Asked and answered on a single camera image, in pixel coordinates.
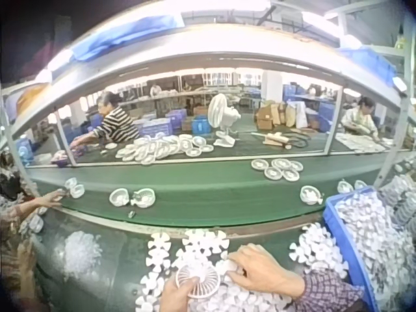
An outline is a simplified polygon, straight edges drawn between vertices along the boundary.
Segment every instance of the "worker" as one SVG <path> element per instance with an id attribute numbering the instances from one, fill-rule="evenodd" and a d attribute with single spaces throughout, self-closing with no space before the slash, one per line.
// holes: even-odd
<path id="1" fill-rule="evenodd" d="M 34 307 L 39 307 L 40 303 L 36 298 L 36 288 L 34 284 L 33 268 L 36 263 L 34 257 L 33 244 L 25 240 L 18 244 L 18 230 L 20 224 L 35 209 L 39 207 L 60 207 L 58 202 L 65 195 L 64 191 L 56 190 L 45 196 L 35 198 L 31 201 L 12 206 L 0 214 L 0 248 L 1 248 L 1 282 L 0 282 L 0 306 L 7 307 L 4 311 L 14 311 L 9 309 L 16 302 L 11 302 L 10 298 L 17 300 L 20 307 L 29 311 L 41 311 Z"/>
<path id="2" fill-rule="evenodd" d="M 375 102 L 369 97 L 362 97 L 358 106 L 348 109 L 341 120 L 344 128 L 353 134 L 371 135 L 378 142 L 378 130 L 371 118 L 371 113 L 376 107 Z"/>
<path id="3" fill-rule="evenodd" d="M 290 296 L 295 311 L 310 312 L 366 312 L 361 300 L 364 290 L 343 282 L 331 270 L 315 270 L 300 276 L 281 267 L 262 246 L 249 244 L 229 254 L 244 275 L 228 272 L 234 283 L 249 291 Z M 177 288 L 174 279 L 166 282 L 160 312 L 188 311 L 187 294 L 193 290 L 197 278 L 190 279 Z"/>
<path id="4" fill-rule="evenodd" d="M 70 148 L 91 143 L 99 138 L 109 137 L 113 142 L 125 142 L 138 138 L 138 129 L 133 121 L 121 107 L 118 106 L 122 99 L 119 95 L 105 91 L 97 99 L 98 112 L 104 116 L 101 125 L 93 131 L 76 137 L 70 144 Z"/>

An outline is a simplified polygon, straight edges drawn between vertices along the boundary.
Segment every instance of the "stack of parts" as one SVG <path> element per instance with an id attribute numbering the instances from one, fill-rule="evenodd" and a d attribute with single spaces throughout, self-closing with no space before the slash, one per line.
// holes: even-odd
<path id="1" fill-rule="evenodd" d="M 350 133 L 337 133 L 335 138 L 356 153 L 380 153 L 385 147 L 377 144 L 367 135 L 351 135 Z"/>
<path id="2" fill-rule="evenodd" d="M 201 136 L 165 136 L 164 133 L 157 133 L 155 138 L 146 135 L 135 140 L 134 144 L 119 149 L 116 158 L 125 162 L 136 161 L 146 166 L 169 155 L 186 153 L 189 157 L 198 157 L 213 150 L 214 146 L 208 145 L 206 139 Z"/>
<path id="3" fill-rule="evenodd" d="M 305 233 L 299 236 L 299 245 L 292 243 L 289 246 L 293 250 L 289 257 L 307 265 L 304 270 L 306 274 L 312 270 L 330 269 L 345 279 L 348 275 L 348 263 L 343 261 L 337 241 L 332 238 L 331 233 L 319 223 L 304 226 L 302 229 Z"/>
<path id="4" fill-rule="evenodd" d="M 136 299 L 136 312 L 158 311 L 159 299 L 171 268 L 178 268 L 177 284 L 186 276 L 198 276 L 199 290 L 194 289 L 190 297 L 189 311 L 293 311 L 291 299 L 276 294 L 247 291 L 235 285 L 226 275 L 227 271 L 241 272 L 228 259 L 229 239 L 223 231 L 193 229 L 185 232 L 183 247 L 172 254 L 170 238 L 166 233 L 155 233 L 148 242 L 149 257 L 146 265 L 152 269 L 140 283 L 142 294 Z"/>
<path id="5" fill-rule="evenodd" d="M 361 255 L 382 311 L 400 311 L 400 294 L 415 285 L 415 249 L 406 229 L 392 222 L 392 208 L 377 192 L 355 194 L 335 208 Z"/>

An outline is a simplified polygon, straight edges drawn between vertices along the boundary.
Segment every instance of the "green conveyor belt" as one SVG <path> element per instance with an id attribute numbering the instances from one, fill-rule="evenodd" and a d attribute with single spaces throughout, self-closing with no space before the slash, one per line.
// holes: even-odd
<path id="1" fill-rule="evenodd" d="M 323 205 L 308 206 L 300 201 L 302 186 L 313 185 L 328 197 L 337 193 L 337 183 L 343 178 L 352 184 L 357 179 L 372 184 L 386 155 L 299 158 L 304 171 L 295 183 L 270 181 L 253 170 L 250 161 L 32 168 L 28 172 L 41 193 L 76 177 L 85 186 L 85 195 L 78 200 L 66 198 L 63 206 L 94 216 L 156 226 L 234 226 L 319 211 Z M 130 194 L 145 187 L 154 189 L 155 205 L 149 209 L 112 206 L 110 193 L 122 187 Z M 128 219 L 131 210 L 136 216 Z"/>
<path id="2" fill-rule="evenodd" d="M 115 312 L 134 311 L 135 300 L 143 285 L 140 279 L 149 272 L 145 266 L 148 254 L 149 236 L 115 230 L 79 220 L 59 211 L 49 210 L 44 216 L 44 228 L 35 235 L 38 264 L 36 280 L 46 298 L 60 312 Z M 101 264 L 93 274 L 82 275 L 79 279 L 64 281 L 63 263 L 58 257 L 57 248 L 74 231 L 84 231 L 101 235 L 98 240 L 103 250 Z M 229 251 L 235 251 L 249 242 L 263 245 L 282 266 L 294 267 L 288 257 L 290 243 L 296 242 L 301 233 L 291 229 L 280 233 L 231 239 Z M 170 254 L 174 255 L 181 247 L 180 241 L 172 240 Z"/>

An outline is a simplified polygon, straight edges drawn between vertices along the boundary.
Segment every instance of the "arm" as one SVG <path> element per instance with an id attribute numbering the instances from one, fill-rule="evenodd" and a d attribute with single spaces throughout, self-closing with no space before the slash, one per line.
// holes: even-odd
<path id="1" fill-rule="evenodd" d="M 228 272 L 236 284 L 250 291 L 290 296 L 296 311 L 344 311 L 363 294 L 332 271 L 314 271 L 304 277 L 288 271 L 260 245 L 241 246 L 229 258 L 246 271 L 246 276 Z"/>

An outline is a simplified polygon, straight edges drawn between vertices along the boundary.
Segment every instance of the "woman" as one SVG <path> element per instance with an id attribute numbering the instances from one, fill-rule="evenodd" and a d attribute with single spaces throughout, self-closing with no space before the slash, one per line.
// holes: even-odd
<path id="1" fill-rule="evenodd" d="M 375 102 L 369 97 L 362 97 L 358 106 L 348 109 L 341 120 L 344 128 L 352 133 L 371 135 L 374 141 L 379 141 L 378 130 L 374 124 L 371 113 L 375 109 Z"/>
<path id="2" fill-rule="evenodd" d="M 98 112 L 104 116 L 104 120 L 93 131 L 78 136 L 70 144 L 70 148 L 91 143 L 99 138 L 107 136 L 113 142 L 125 142 L 138 138 L 138 130 L 133 121 L 121 107 L 118 106 L 122 99 L 112 92 L 103 92 L 97 99 Z"/>
<path id="3" fill-rule="evenodd" d="M 344 283 L 330 271 L 312 271 L 305 276 L 285 270 L 262 246 L 241 246 L 228 256 L 244 269 L 245 275 L 228 272 L 234 283 L 249 291 L 290 296 L 297 312 L 368 312 L 361 300 L 363 289 Z M 189 279 L 180 288 L 174 278 L 164 285 L 160 312 L 187 312 L 188 294 L 198 283 Z"/>

